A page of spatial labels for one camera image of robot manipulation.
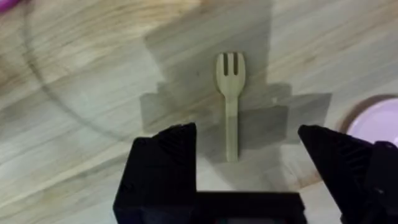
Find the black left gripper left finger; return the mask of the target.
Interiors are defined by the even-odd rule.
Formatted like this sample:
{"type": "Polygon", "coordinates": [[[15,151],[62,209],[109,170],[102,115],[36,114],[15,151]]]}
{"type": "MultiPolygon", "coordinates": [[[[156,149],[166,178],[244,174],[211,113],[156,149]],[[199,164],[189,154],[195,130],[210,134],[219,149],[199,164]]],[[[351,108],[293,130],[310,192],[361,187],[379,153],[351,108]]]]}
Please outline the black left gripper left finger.
{"type": "Polygon", "coordinates": [[[132,143],[113,212],[118,223],[190,223],[196,187],[195,123],[132,143]]]}

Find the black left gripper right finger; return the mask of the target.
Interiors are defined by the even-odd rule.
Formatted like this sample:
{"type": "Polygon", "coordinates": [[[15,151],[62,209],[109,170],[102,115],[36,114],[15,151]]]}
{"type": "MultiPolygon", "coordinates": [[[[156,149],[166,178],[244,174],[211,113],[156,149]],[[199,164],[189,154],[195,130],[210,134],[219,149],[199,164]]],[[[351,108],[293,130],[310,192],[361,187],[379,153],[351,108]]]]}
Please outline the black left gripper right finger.
{"type": "Polygon", "coordinates": [[[397,223],[397,146],[317,125],[298,135],[341,212],[342,223],[397,223]]]}

